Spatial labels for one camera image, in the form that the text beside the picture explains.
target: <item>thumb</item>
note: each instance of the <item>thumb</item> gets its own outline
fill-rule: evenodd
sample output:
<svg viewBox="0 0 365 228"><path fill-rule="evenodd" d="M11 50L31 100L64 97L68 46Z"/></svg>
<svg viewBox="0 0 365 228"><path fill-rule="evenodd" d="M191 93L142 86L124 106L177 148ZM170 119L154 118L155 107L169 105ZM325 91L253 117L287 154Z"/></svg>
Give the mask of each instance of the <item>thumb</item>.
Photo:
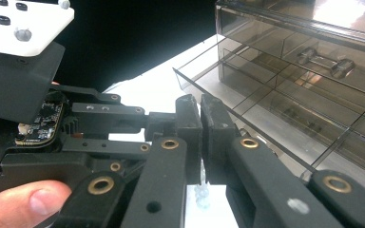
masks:
<svg viewBox="0 0 365 228"><path fill-rule="evenodd" d="M0 227L34 227L58 212L70 189L55 180L43 180L0 193Z"/></svg>

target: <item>circuit board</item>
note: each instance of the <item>circuit board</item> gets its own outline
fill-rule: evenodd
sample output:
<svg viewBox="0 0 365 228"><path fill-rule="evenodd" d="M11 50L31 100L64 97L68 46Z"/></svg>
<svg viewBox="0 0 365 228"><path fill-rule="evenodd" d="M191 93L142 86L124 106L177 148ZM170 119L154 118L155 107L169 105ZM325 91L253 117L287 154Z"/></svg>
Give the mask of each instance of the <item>circuit board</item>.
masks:
<svg viewBox="0 0 365 228"><path fill-rule="evenodd" d="M44 102L33 124L19 124L16 144L41 145L50 142L58 129L62 111L62 103Z"/></svg>

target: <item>finger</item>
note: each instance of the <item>finger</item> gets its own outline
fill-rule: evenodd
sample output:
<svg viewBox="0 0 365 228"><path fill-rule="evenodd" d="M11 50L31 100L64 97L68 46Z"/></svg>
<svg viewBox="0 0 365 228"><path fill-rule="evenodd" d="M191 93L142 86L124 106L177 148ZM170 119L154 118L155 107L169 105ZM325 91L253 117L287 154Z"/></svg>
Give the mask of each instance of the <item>finger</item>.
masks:
<svg viewBox="0 0 365 228"><path fill-rule="evenodd" d="M70 189L55 180L28 183L0 193L0 227L33 227L58 212Z"/></svg>

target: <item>black background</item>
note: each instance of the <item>black background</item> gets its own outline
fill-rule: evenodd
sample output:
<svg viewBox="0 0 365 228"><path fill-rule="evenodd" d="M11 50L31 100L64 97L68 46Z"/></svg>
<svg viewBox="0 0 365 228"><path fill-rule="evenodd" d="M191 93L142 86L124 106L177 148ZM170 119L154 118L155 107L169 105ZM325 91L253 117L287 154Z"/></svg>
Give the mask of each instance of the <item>black background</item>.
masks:
<svg viewBox="0 0 365 228"><path fill-rule="evenodd" d="M67 50L54 79L68 86L103 91L216 33L215 0L71 0L70 4L75 19L55 39Z"/></svg>

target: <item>plastic storage organizer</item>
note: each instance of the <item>plastic storage organizer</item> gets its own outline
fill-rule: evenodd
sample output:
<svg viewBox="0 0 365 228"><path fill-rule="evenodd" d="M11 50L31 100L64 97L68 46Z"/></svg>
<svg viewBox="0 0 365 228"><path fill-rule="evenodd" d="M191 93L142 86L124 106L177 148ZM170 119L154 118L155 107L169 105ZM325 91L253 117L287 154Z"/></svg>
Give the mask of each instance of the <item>plastic storage organizer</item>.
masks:
<svg viewBox="0 0 365 228"><path fill-rule="evenodd" d="M216 14L218 43L175 69L181 88L223 100L305 181L333 169L365 186L365 1L220 0Z"/></svg>

